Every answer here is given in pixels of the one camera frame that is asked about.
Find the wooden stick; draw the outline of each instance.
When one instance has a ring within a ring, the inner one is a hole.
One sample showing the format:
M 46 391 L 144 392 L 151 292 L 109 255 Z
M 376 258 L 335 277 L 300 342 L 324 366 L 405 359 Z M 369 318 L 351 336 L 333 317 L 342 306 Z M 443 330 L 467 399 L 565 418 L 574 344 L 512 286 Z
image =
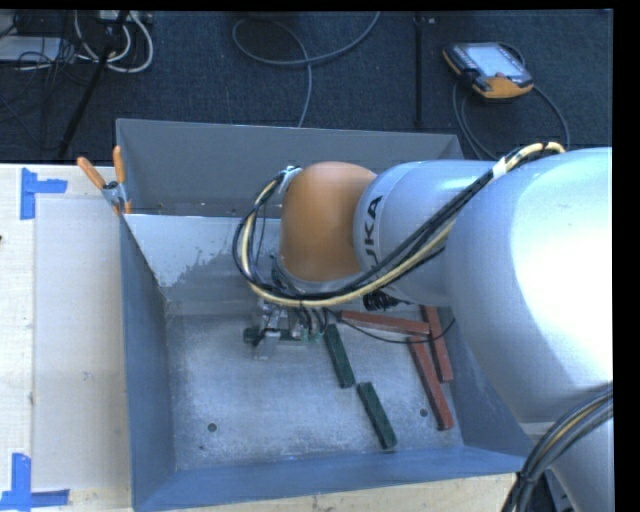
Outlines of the wooden stick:
M 421 338 L 417 336 L 409 337 L 409 341 L 419 341 L 420 339 Z M 418 370 L 422 387 L 429 399 L 431 410 L 436 417 L 438 430 L 449 430 L 453 428 L 453 414 L 451 414 L 451 409 L 438 381 L 438 375 L 429 357 L 427 348 L 423 343 L 413 343 L 407 346 L 409 347 L 409 352 L 411 352 L 413 362 L 416 365 L 416 370 Z
M 358 327 L 367 329 L 378 329 L 380 331 L 406 334 L 408 336 L 422 336 L 424 339 L 429 336 L 429 324 L 405 318 L 388 317 L 384 315 L 374 315 L 371 313 L 361 313 L 359 311 L 342 311 L 342 320 Z
M 453 368 L 449 360 L 449 351 L 444 336 L 442 335 L 442 325 L 438 309 L 433 306 L 420 306 L 420 314 L 425 322 L 431 326 L 431 352 L 433 362 L 438 373 L 440 382 L 451 382 L 453 380 Z

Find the dark green block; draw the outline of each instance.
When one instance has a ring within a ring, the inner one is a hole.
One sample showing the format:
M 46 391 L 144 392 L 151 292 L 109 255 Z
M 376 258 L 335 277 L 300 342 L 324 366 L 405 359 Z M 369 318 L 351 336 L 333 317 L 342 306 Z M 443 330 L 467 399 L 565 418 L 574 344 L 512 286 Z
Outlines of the dark green block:
M 393 448 L 398 443 L 398 439 L 387 414 L 384 412 L 373 384 L 371 382 L 361 382 L 357 385 L 357 389 L 373 428 L 380 439 L 380 444 L 385 450 Z
M 341 388 L 350 388 L 356 383 L 356 378 L 353 375 L 351 363 L 347 357 L 347 352 L 344 349 L 342 338 L 338 332 L 338 328 L 335 324 L 330 324 L 324 333 L 325 344 L 327 350 L 331 356 L 333 367 L 338 376 Z

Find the gray metal surface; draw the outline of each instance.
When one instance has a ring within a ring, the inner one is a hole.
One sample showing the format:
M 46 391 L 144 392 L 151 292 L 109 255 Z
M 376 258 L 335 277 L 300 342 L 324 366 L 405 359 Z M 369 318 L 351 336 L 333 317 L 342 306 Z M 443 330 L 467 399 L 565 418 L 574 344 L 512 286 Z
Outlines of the gray metal surface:
M 402 162 L 464 158 L 455 135 L 425 133 L 118 119 L 116 137 L 134 211 L 167 215 L 240 216 L 288 165 L 340 160 L 379 173 Z
M 323 342 L 280 345 L 261 360 L 242 342 L 243 318 L 168 324 L 179 470 L 381 450 L 355 387 L 340 388 Z M 380 396 L 395 450 L 462 444 L 457 427 L 440 432 L 433 414 L 420 415 L 429 402 L 405 346 L 341 334 L 356 380 L 371 381 Z
M 408 349 L 341 328 L 357 382 L 373 383 L 393 424 L 398 444 L 386 452 L 323 343 L 288 342 L 260 360 L 243 341 L 257 299 L 231 258 L 230 217 L 245 213 L 264 180 L 329 157 L 376 171 L 409 157 L 455 158 L 455 137 L 120 120 L 118 143 L 135 212 L 122 218 L 121 251 L 137 511 L 521 467 L 522 433 L 506 409 L 482 407 L 490 386 L 481 372 L 457 390 L 443 385 L 460 421 L 437 431 L 433 414 L 420 414 L 430 406 Z M 277 226 L 267 225 L 267 251 Z M 455 354 L 462 371 L 473 366 L 468 351 Z M 458 410 L 456 394 L 471 410 Z M 465 432 L 476 422 L 478 435 Z M 493 432 L 512 442 L 479 439 Z

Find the yellow cable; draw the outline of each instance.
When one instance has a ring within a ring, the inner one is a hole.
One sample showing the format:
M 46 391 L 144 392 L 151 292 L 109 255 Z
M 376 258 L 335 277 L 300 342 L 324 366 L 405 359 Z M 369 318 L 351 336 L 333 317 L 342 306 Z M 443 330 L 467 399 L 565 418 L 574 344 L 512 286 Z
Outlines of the yellow cable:
M 563 153 L 565 151 L 565 149 L 560 144 L 555 142 L 550 142 L 547 144 L 543 144 L 543 143 L 531 144 L 529 146 L 526 146 L 520 149 L 514 156 L 512 156 L 511 158 L 509 158 L 509 160 L 505 162 L 506 172 L 509 172 L 516 165 L 518 165 L 518 163 L 520 163 L 524 158 L 528 157 L 532 153 L 541 152 L 545 150 L 552 150 L 558 153 Z M 272 188 L 275 187 L 276 185 L 277 185 L 277 181 L 275 179 L 269 182 L 265 186 L 265 188 L 262 189 L 262 192 L 260 192 L 257 199 L 254 201 L 254 206 L 257 206 L 260 203 L 261 199 L 265 196 L 265 194 L 271 191 Z M 245 273 L 249 276 L 252 276 L 250 267 L 249 267 L 249 257 L 248 257 L 249 233 L 251 232 L 253 223 L 255 222 L 255 218 L 256 218 L 255 212 L 251 213 L 247 217 L 247 221 L 243 229 L 243 237 L 242 237 L 241 263 Z M 438 244 L 440 244 L 446 239 L 446 237 L 449 235 L 451 231 L 451 228 L 453 227 L 454 222 L 455 222 L 455 219 L 451 220 L 430 242 L 425 244 L 418 252 L 416 252 L 413 256 L 411 256 L 409 259 L 407 259 L 397 267 L 391 269 L 389 272 L 380 276 L 375 281 L 372 281 L 371 283 L 365 286 L 357 288 L 356 290 L 353 290 L 352 292 L 349 292 L 343 295 L 336 295 L 335 297 L 330 297 L 327 299 L 290 299 L 286 297 L 280 297 L 278 295 L 274 295 L 270 292 L 267 292 L 252 282 L 249 282 L 249 286 L 251 287 L 251 289 L 256 295 L 264 298 L 265 300 L 273 302 L 275 304 L 279 304 L 281 306 L 321 308 L 321 307 L 335 306 L 337 304 L 343 304 L 345 302 L 349 302 L 351 300 L 362 297 L 363 295 L 369 292 L 372 292 L 379 288 L 384 287 L 386 284 L 393 281 L 398 276 L 402 275 L 402 273 L 404 273 L 405 271 L 408 271 L 409 269 L 413 268 L 420 261 L 422 261 L 422 259 L 424 259 L 429 252 L 431 252 L 435 247 L 437 247 Z

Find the metal rod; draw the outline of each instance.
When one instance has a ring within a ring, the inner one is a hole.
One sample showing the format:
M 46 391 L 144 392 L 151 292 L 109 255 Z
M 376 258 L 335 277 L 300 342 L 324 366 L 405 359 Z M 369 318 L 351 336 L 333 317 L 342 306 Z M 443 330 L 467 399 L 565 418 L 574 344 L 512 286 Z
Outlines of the metal rod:
M 111 52 L 113 51 L 113 48 L 115 47 L 116 41 L 120 36 L 120 33 L 122 32 L 122 27 L 128 16 L 129 16 L 129 10 L 126 10 L 126 9 L 121 10 L 118 12 L 118 17 L 116 18 L 115 24 L 113 26 L 111 25 L 107 26 L 107 41 L 102 50 L 102 55 L 100 56 L 100 60 L 98 61 L 96 70 L 91 76 L 91 80 L 89 80 L 89 83 L 87 84 L 87 87 L 84 90 L 84 94 L 82 95 L 82 100 L 80 100 L 80 103 L 76 107 L 76 110 L 73 113 L 73 116 L 69 121 L 69 124 L 67 125 L 67 129 L 65 130 L 64 135 L 60 140 L 60 148 L 58 150 L 59 160 L 62 160 L 64 158 L 64 155 L 67 152 L 67 149 L 69 148 L 69 144 L 71 144 L 71 140 L 73 139 L 73 136 L 75 135 L 75 132 L 78 129 L 78 125 L 80 124 L 82 116 L 84 115 L 84 111 L 87 108 L 87 104 L 89 103 L 89 100 L 91 100 L 93 91 L 95 90 L 96 85 L 98 85 L 98 80 L 100 79 L 100 76 L 102 76 L 102 72 L 107 66 L 107 60 L 109 59 L 109 55 L 111 54 Z

